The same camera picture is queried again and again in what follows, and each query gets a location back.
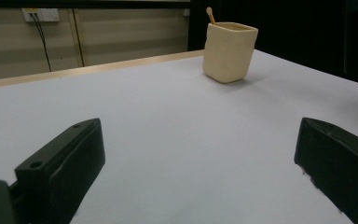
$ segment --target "cup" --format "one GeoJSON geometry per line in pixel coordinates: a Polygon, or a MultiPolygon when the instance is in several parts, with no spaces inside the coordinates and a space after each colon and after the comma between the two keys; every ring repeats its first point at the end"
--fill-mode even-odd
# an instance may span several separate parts
{"type": "Polygon", "coordinates": [[[203,72],[208,77],[229,83],[246,77],[258,30],[235,23],[208,24],[203,57],[203,72]]]}

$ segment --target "electrical cable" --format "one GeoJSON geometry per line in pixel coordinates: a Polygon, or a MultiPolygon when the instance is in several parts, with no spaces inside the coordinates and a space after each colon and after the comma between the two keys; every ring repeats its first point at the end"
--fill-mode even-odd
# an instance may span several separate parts
{"type": "Polygon", "coordinates": [[[48,50],[46,48],[46,39],[45,39],[45,34],[43,34],[42,25],[40,24],[40,20],[36,13],[30,13],[30,16],[34,20],[34,24],[36,25],[37,31],[39,32],[40,38],[42,39],[43,48],[45,49],[46,59],[48,60],[48,70],[51,72],[50,59],[48,58],[48,50]]]}

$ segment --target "power socket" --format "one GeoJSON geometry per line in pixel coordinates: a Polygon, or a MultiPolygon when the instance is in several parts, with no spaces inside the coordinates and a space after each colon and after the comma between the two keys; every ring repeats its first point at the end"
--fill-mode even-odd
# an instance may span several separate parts
{"type": "Polygon", "coordinates": [[[31,14],[35,14],[39,21],[59,21],[60,17],[57,8],[23,8],[22,14],[25,21],[34,22],[31,14]]]}

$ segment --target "screw hole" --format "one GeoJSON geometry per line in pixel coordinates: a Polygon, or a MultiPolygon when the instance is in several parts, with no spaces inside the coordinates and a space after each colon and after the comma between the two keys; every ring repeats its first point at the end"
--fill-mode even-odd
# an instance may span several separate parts
{"type": "Polygon", "coordinates": [[[30,167],[31,168],[37,168],[37,167],[39,167],[39,166],[41,166],[42,165],[42,162],[41,161],[36,161],[36,162],[33,162],[31,165],[30,165],[30,167]]]}

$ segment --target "white table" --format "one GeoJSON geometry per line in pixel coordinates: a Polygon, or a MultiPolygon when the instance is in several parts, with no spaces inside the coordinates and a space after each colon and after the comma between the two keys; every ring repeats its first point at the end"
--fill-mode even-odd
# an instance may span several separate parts
{"type": "Polygon", "coordinates": [[[0,179],[11,184],[56,135],[100,118],[106,165],[72,223],[351,223],[294,155],[303,117],[358,135],[358,83],[257,50],[236,83],[201,65],[185,57],[1,86],[0,179]]]}

